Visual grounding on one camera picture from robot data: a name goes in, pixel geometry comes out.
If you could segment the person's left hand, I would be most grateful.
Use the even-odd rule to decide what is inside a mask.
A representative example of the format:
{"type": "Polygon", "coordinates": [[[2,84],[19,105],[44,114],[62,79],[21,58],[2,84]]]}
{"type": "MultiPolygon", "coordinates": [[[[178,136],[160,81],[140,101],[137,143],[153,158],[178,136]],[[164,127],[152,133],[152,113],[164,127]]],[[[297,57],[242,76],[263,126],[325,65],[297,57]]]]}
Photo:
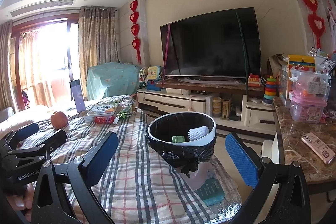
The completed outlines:
{"type": "Polygon", "coordinates": [[[22,211],[27,210],[25,213],[26,219],[31,222],[32,206],[34,198],[34,186],[33,184],[27,184],[26,191],[23,195],[11,195],[6,196],[7,201],[14,210],[22,211]]]}

